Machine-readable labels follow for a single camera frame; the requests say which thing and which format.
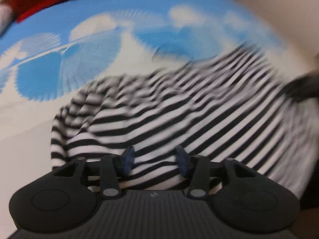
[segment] striped garment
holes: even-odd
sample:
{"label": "striped garment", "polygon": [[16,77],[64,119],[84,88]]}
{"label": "striped garment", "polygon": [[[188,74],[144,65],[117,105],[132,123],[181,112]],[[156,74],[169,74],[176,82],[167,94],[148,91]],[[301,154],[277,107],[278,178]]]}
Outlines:
{"label": "striped garment", "polygon": [[[255,47],[241,45],[177,71],[95,80],[62,107],[52,127],[53,168],[84,156],[136,159],[121,188],[183,189],[174,147],[212,161],[232,157],[300,196],[316,149],[309,116],[281,91]],[[211,187],[220,183],[212,178]]]}

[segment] logo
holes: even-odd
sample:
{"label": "logo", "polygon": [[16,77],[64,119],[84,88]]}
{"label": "logo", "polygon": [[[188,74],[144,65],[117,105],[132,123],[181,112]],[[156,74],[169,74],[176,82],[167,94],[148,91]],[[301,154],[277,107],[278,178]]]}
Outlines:
{"label": "logo", "polygon": [[152,194],[150,194],[150,196],[155,198],[155,197],[158,197],[159,195],[156,192],[153,192]]}

